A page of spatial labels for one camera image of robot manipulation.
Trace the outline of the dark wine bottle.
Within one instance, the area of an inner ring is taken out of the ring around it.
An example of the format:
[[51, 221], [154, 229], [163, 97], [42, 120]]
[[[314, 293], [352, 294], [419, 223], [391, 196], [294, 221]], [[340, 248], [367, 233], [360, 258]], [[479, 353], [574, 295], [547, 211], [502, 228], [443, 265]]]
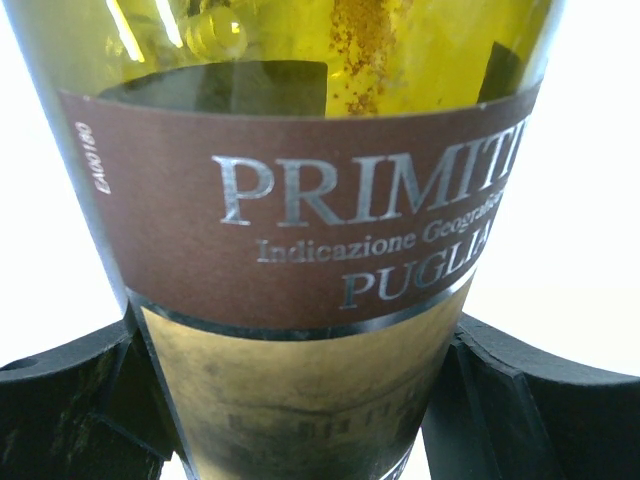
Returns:
[[561, 1], [8, 1], [193, 479], [395, 479]]

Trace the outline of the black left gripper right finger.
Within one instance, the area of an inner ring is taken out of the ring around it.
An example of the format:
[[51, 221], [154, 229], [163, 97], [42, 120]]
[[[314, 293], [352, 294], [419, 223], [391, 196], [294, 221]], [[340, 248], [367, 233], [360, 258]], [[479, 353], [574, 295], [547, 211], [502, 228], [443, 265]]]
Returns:
[[463, 315], [422, 435], [434, 479], [636, 479], [639, 379]]

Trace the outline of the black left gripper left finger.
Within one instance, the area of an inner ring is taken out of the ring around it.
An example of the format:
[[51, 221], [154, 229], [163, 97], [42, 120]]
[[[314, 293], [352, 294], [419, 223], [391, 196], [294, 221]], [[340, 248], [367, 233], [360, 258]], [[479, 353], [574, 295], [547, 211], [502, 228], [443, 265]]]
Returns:
[[1, 369], [4, 479], [157, 479], [182, 453], [131, 309]]

